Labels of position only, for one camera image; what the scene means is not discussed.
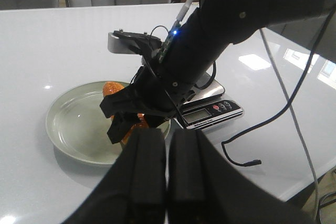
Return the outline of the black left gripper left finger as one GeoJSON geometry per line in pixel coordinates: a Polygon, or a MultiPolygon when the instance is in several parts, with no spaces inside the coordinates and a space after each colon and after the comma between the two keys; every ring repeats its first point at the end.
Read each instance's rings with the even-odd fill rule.
{"type": "Polygon", "coordinates": [[[165,151],[161,130],[134,130],[101,182],[64,223],[164,223],[165,151]]]}

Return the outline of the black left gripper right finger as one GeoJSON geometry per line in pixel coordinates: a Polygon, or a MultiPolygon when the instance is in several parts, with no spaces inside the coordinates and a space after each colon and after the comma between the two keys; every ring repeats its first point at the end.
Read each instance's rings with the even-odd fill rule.
{"type": "Polygon", "coordinates": [[[169,223],[313,223],[234,169],[200,130],[176,130],[169,151],[169,223]]]}

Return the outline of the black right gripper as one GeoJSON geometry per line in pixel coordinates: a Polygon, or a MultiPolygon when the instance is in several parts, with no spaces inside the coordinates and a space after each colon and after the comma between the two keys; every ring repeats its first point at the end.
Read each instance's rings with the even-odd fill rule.
{"type": "Polygon", "coordinates": [[[115,94],[103,98],[100,103],[105,117],[114,115],[107,136],[112,144],[119,143],[131,127],[139,123],[136,113],[144,114],[150,127],[157,127],[176,116],[176,108],[194,96],[190,87],[169,90],[165,83],[153,75],[147,67],[140,67],[135,81],[115,94]]]}

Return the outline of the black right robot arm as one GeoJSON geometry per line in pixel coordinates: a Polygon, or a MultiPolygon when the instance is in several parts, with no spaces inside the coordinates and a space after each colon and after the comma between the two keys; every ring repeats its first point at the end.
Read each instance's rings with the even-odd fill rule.
{"type": "Polygon", "coordinates": [[[191,89],[230,44],[256,30],[327,14],[335,0],[200,0],[188,20],[173,28],[167,42],[148,35],[114,31],[145,64],[134,82],[106,96],[100,107],[112,125],[107,134],[120,142],[144,114],[150,127],[176,115],[191,89]]]}

